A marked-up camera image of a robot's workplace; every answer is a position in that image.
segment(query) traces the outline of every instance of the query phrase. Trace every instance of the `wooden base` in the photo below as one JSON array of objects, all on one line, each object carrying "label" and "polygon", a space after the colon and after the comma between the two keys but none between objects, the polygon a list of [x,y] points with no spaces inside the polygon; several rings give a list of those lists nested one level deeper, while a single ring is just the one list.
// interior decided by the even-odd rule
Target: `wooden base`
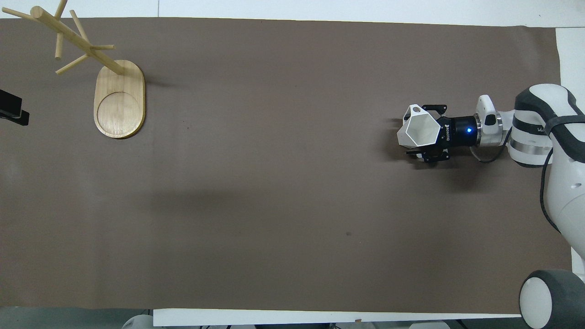
[{"label": "wooden base", "polygon": [[117,60],[124,68],[116,74],[103,67],[95,84],[94,121],[104,135],[128,138],[136,134],[146,116],[144,74],[137,65]]}]

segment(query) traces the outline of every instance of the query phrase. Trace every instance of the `gray floor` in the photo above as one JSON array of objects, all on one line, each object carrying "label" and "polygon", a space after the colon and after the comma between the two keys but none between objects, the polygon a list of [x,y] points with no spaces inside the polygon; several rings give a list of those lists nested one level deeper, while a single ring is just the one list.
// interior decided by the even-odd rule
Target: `gray floor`
[{"label": "gray floor", "polygon": [[[42,307],[0,307],[0,328],[43,328],[43,329],[121,329],[133,316],[146,314],[147,310],[105,309],[86,310],[77,308],[42,308]],[[526,329],[521,318],[463,320],[461,326],[457,321],[446,321],[451,329]],[[342,329],[408,329],[411,322],[386,323],[338,323]],[[234,326],[234,329],[253,328],[251,326]],[[211,329],[224,329],[213,326]]]}]

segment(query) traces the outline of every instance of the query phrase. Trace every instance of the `wooden dowel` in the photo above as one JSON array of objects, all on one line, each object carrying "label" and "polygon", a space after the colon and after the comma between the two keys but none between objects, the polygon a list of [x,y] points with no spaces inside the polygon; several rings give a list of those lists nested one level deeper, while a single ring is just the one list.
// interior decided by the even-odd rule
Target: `wooden dowel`
[{"label": "wooden dowel", "polygon": [[116,46],[114,46],[113,44],[103,44],[101,46],[91,46],[90,48],[92,50],[111,50],[116,49]]},{"label": "wooden dowel", "polygon": [[57,20],[61,19],[63,10],[65,10],[65,5],[67,5],[67,0],[61,0],[61,2],[59,2],[59,6],[57,7],[57,11],[55,12],[55,19]]},{"label": "wooden dowel", "polygon": [[83,39],[85,39],[85,41],[89,41],[89,39],[87,38],[87,35],[85,34],[85,30],[83,29],[83,26],[81,26],[81,22],[79,21],[79,18],[77,18],[77,15],[75,14],[75,11],[72,9],[69,11],[69,13],[71,13],[71,17],[73,17],[73,21],[75,22],[75,25],[77,26],[77,29],[79,30],[79,34],[81,34],[81,37]]},{"label": "wooden dowel", "polygon": [[82,61],[88,59],[90,56],[87,54],[82,55],[81,57],[79,57],[78,59],[72,61],[71,63],[65,65],[64,67],[58,69],[57,71],[55,71],[55,73],[61,75],[63,73],[65,73],[65,71],[69,70],[70,68],[76,66],[77,64],[81,63]]},{"label": "wooden dowel", "polygon": [[57,46],[55,47],[55,59],[61,60],[63,54],[63,33],[57,33]]},{"label": "wooden dowel", "polygon": [[38,23],[38,20],[36,20],[34,17],[32,17],[32,16],[30,16],[28,14],[25,14],[23,12],[17,12],[17,11],[14,11],[14,10],[12,10],[10,8],[6,8],[6,7],[2,7],[2,11],[5,12],[5,13],[10,14],[12,16],[16,16],[16,17],[20,17],[20,18],[24,18],[24,19],[29,19],[29,20],[33,20],[33,21],[35,21],[35,22]]},{"label": "wooden dowel", "polygon": [[109,68],[116,74],[124,74],[124,68],[120,64],[116,63],[103,52],[99,50],[95,51],[92,50],[91,49],[92,44],[90,44],[87,40],[77,35],[77,33],[75,33],[75,31],[67,27],[67,25],[56,20],[55,17],[53,17],[53,15],[46,12],[43,8],[35,6],[30,10],[30,14],[39,22],[45,24],[55,32],[57,33],[62,32],[65,39],[69,40],[72,44],[79,47],[79,49],[83,50],[87,55],[98,60],[98,62],[102,63],[105,67]]}]

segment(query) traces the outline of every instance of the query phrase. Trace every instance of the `wooden mug tree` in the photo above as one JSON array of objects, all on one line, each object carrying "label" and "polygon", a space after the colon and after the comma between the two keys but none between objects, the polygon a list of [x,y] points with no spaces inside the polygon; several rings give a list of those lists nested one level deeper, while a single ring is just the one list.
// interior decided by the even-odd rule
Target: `wooden mug tree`
[{"label": "wooden mug tree", "polygon": [[30,15],[2,8],[2,11],[20,18],[33,20],[45,24],[57,32],[57,46],[55,58],[61,59],[63,39],[69,40],[85,54],[56,71],[63,74],[82,61],[92,57],[102,63],[104,67],[99,71],[98,81],[95,84],[94,121],[104,135],[122,139],[134,135],[142,127],[146,116],[146,93],[144,74],[137,65],[127,60],[112,60],[101,50],[114,49],[107,44],[94,46],[85,34],[75,11],[69,11],[79,30],[79,34],[61,22],[61,15],[67,0],[61,0],[55,15],[51,15],[39,6],[30,10]]}]

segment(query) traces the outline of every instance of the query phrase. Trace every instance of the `white robot link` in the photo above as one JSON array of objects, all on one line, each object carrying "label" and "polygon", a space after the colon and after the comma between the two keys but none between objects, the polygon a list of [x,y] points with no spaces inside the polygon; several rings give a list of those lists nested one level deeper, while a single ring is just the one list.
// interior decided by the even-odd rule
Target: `white robot link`
[{"label": "white robot link", "polygon": [[[407,154],[427,163],[448,160],[449,149],[457,146],[469,146],[479,161],[488,163],[507,147],[519,165],[542,167],[541,208],[573,248],[573,272],[532,272],[519,294],[520,312],[534,329],[585,328],[585,186],[581,186],[585,184],[585,115],[575,97],[562,86],[538,84],[518,94],[512,111],[496,111],[487,95],[480,96],[474,115],[448,118],[446,109],[445,105],[410,105],[398,143],[411,149]],[[500,152],[490,160],[481,160],[474,152],[475,147],[498,145]]]}]

